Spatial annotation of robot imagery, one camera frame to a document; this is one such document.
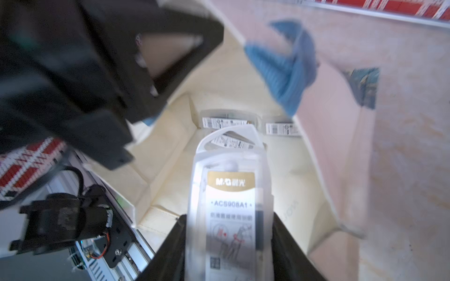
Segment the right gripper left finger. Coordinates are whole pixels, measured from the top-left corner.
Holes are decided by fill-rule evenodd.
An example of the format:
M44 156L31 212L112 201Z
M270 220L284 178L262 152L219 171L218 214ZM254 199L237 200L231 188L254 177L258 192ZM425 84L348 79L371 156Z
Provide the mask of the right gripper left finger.
M186 214L175 225L136 281L185 280Z

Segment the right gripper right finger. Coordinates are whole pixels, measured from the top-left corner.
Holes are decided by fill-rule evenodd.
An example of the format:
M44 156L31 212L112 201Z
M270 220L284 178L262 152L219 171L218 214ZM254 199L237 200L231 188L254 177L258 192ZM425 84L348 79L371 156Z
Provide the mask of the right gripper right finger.
M275 281L326 281L274 213L272 237Z

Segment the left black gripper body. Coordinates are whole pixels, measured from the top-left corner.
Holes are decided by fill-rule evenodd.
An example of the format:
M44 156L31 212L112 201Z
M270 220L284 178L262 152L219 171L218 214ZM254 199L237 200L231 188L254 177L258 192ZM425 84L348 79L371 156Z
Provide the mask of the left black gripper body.
M1 152L56 137L130 163L129 124L157 117L223 37L155 1L2 1Z

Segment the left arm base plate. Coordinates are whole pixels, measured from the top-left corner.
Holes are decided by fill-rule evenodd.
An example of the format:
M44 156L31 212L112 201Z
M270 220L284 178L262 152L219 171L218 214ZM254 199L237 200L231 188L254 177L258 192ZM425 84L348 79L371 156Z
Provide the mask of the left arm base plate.
M107 233L109 235L109 246L103 258L109 268L115 268L132 246L135 235L125 221L118 217L113 218L112 226Z

